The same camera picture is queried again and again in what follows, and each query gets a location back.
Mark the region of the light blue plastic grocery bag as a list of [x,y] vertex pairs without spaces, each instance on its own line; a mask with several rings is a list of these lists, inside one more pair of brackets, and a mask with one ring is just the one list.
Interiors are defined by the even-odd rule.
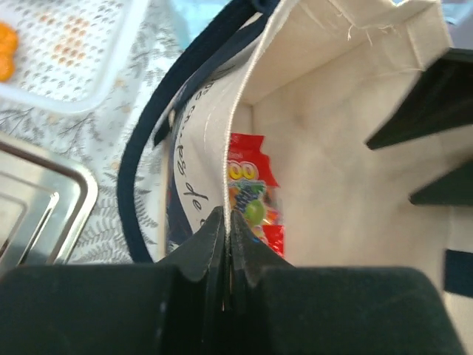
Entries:
[[171,22],[180,47],[187,48],[228,3],[228,0],[169,1]]

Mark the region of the red candy bag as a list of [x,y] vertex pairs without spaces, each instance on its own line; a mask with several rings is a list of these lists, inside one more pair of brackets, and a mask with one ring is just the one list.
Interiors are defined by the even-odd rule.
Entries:
[[251,231],[279,256],[285,253],[285,227],[279,207],[279,184],[262,135],[231,134],[228,193],[231,209],[242,214]]

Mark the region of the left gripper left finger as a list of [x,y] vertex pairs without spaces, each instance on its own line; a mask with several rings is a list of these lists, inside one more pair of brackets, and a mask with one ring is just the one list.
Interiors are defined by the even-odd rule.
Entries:
[[158,263],[19,266],[1,278],[3,354],[219,354],[224,214]]

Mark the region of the beige canvas tote bag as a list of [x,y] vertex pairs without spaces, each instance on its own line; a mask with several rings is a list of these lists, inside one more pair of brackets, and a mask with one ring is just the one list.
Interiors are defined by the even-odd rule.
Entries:
[[407,195],[472,158],[472,126],[366,145],[450,45],[439,1],[228,4],[162,79],[124,150],[118,208],[132,259],[151,260],[134,203],[149,141],[169,152],[165,232],[179,245],[213,208],[231,210],[231,134],[260,134],[291,262],[417,268],[471,342],[472,210]]

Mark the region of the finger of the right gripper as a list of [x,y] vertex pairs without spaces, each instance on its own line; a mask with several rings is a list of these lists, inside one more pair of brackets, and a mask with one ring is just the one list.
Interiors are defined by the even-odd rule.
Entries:
[[472,51],[450,48],[425,70],[403,102],[366,140],[369,149],[472,124]]
[[413,205],[472,207],[472,162],[465,162],[409,196]]

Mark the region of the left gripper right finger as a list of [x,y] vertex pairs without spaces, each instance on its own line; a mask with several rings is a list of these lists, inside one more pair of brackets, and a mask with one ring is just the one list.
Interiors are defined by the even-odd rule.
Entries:
[[463,354],[429,279],[405,267],[297,268],[230,216],[231,354]]

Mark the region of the orange toy fried chicken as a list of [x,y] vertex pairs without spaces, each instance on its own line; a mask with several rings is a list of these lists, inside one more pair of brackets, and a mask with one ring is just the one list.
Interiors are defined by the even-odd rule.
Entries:
[[0,26],[0,80],[8,81],[15,72],[14,55],[18,49],[17,32],[8,24]]

